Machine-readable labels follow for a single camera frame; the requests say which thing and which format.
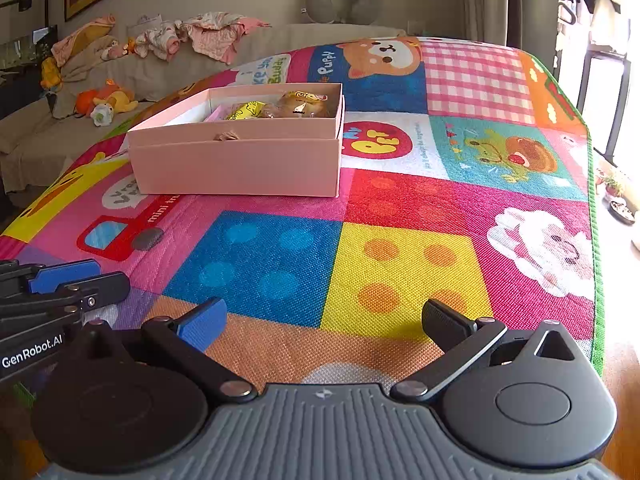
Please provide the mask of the pink yellow folded blanket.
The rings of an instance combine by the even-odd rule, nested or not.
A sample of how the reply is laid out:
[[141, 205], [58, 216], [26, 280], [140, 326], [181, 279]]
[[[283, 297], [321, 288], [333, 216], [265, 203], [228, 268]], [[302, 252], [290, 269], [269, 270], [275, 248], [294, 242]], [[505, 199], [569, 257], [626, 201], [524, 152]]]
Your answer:
[[82, 25], [53, 45], [51, 54], [62, 80], [82, 79], [85, 72], [106, 59], [104, 51], [117, 44], [111, 35], [115, 24], [114, 15], [106, 14]]

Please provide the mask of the biscuit sticks tray with dip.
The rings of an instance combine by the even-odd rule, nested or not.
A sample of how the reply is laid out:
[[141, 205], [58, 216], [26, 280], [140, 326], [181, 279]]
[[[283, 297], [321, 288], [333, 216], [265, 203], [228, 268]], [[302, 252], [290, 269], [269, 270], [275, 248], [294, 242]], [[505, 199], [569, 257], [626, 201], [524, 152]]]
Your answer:
[[204, 122], [219, 122], [220, 120], [225, 120], [229, 115], [229, 110], [229, 105], [220, 104], [204, 119]]

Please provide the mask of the beige sofa cover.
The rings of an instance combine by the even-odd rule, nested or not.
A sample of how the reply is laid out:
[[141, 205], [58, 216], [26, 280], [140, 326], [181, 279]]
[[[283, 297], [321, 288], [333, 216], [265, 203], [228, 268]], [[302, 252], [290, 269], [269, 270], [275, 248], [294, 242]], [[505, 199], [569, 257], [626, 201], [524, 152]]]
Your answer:
[[60, 90], [1, 116], [1, 196], [26, 207], [109, 131], [228, 64], [182, 44], [169, 61], [134, 53], [108, 58], [112, 36], [93, 41], [62, 69]]

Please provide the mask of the pink baby clothes pile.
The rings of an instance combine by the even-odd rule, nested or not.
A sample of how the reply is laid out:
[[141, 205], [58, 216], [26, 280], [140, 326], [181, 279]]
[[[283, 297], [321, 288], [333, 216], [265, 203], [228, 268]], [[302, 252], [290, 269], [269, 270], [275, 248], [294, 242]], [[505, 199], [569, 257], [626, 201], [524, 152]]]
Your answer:
[[183, 44], [216, 62], [230, 65], [238, 54], [240, 41], [256, 29], [270, 24], [229, 12], [205, 12], [184, 21], [163, 21], [146, 28], [128, 41], [129, 51], [139, 58], [153, 55], [170, 62]]

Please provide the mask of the orange yellow plush toy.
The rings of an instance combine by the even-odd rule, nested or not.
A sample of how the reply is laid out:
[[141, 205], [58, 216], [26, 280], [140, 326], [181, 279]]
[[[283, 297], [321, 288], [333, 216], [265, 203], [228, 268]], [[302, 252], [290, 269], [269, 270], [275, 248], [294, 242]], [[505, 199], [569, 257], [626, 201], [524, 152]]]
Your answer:
[[117, 114], [132, 112], [138, 105], [134, 92], [107, 79], [102, 88], [80, 92], [74, 112], [76, 116], [89, 117], [96, 127], [106, 127]]

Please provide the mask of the dark plant dish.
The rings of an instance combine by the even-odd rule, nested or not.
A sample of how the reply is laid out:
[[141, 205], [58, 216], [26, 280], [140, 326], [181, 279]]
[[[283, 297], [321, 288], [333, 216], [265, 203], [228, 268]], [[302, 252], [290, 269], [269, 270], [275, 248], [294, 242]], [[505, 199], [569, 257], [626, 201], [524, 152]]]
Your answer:
[[608, 203], [608, 212], [626, 226], [632, 226], [636, 222], [634, 213], [629, 209], [623, 197], [612, 197]]

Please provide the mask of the yellow cheese snack bar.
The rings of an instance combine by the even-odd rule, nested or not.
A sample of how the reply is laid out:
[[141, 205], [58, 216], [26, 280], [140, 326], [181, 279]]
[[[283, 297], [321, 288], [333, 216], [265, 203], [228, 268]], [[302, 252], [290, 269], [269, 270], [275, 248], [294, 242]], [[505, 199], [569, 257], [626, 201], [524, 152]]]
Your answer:
[[226, 117], [227, 120], [244, 120], [248, 118], [259, 118], [266, 103], [262, 101], [250, 101], [235, 105], [233, 110]]

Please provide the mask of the round yellow bun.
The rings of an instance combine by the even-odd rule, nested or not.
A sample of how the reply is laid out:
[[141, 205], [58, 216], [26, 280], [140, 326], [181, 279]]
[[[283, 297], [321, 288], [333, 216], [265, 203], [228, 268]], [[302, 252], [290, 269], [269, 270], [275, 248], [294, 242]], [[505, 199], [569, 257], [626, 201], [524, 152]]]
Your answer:
[[329, 117], [328, 97], [306, 91], [289, 91], [276, 104], [277, 117]]

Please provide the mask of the colourful cartoon play mat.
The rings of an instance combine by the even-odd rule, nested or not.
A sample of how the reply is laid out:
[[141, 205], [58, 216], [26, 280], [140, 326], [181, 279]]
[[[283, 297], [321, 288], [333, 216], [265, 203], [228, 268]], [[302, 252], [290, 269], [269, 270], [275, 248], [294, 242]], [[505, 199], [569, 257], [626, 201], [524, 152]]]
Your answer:
[[436, 298], [517, 330], [561, 322], [603, 364], [589, 133], [533, 55], [408, 38], [262, 58], [186, 86], [340, 84], [334, 198], [145, 195], [126, 127], [73, 163], [2, 233], [22, 263], [93, 259], [128, 275], [116, 328], [218, 296], [227, 328], [207, 351], [259, 385], [390, 384], [434, 360], [421, 310]]

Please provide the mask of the pink cardboard box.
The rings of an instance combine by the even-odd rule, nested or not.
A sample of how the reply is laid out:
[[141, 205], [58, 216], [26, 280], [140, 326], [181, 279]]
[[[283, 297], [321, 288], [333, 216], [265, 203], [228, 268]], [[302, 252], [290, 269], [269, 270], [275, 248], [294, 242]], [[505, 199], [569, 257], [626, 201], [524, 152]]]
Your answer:
[[[296, 90], [325, 94], [330, 116], [204, 122], [220, 104], [274, 105]], [[341, 84], [208, 88], [131, 128], [128, 154], [144, 194], [335, 197], [344, 118]]]

